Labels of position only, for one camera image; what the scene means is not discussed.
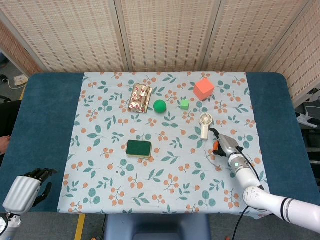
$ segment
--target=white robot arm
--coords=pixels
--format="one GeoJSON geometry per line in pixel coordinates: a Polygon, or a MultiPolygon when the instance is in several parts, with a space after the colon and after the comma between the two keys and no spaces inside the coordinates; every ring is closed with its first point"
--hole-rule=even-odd
{"type": "Polygon", "coordinates": [[[56,172],[54,169],[37,168],[16,177],[2,205],[6,213],[0,215],[0,240],[12,240],[15,237],[21,225],[20,217],[47,198],[51,182],[46,185],[43,194],[37,197],[38,192],[44,181],[56,172]]]}
{"type": "Polygon", "coordinates": [[[320,206],[265,192],[249,161],[242,155],[243,148],[237,141],[219,134],[214,128],[210,131],[218,139],[218,144],[214,144],[213,152],[229,158],[229,165],[244,189],[243,200],[249,207],[261,212],[270,211],[288,223],[320,234],[320,206]]]}

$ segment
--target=woven screen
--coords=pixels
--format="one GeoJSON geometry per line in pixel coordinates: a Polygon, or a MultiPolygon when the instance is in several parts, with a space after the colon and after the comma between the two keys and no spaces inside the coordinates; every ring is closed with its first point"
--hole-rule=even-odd
{"type": "Polygon", "coordinates": [[[26,75],[31,76],[42,72],[42,69],[1,21],[0,49],[8,58],[14,61],[26,75]]]}
{"type": "Polygon", "coordinates": [[[257,71],[305,4],[304,0],[227,0],[203,70],[257,71]]]}
{"type": "Polygon", "coordinates": [[[0,5],[50,72],[125,70],[107,0],[0,0],[0,5]]]}
{"type": "Polygon", "coordinates": [[[135,72],[198,71],[217,0],[121,0],[135,72]]]}
{"type": "Polygon", "coordinates": [[[320,83],[320,1],[312,1],[263,70],[285,76],[293,103],[320,83]]]}

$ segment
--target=red cube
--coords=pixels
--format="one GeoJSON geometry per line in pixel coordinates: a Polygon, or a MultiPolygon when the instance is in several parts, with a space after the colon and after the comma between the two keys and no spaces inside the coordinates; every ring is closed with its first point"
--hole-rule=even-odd
{"type": "Polygon", "coordinates": [[[201,81],[198,81],[195,84],[193,93],[200,101],[203,101],[212,95],[214,89],[215,86],[208,80],[208,78],[204,77],[201,81]]]}

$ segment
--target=person's hand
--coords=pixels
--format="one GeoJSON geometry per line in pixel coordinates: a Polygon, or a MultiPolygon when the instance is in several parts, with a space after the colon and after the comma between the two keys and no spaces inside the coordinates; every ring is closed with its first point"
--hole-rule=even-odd
{"type": "Polygon", "coordinates": [[[0,137],[0,152],[1,154],[5,154],[10,143],[10,136],[2,136],[0,137]]]}

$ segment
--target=handheld fan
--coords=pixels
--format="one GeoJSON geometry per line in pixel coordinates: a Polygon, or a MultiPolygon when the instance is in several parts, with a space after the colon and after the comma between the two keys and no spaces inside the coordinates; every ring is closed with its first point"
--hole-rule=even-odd
{"type": "Polygon", "coordinates": [[[203,113],[200,116],[201,136],[200,139],[208,140],[209,126],[212,124],[213,118],[209,113],[203,113]]]}

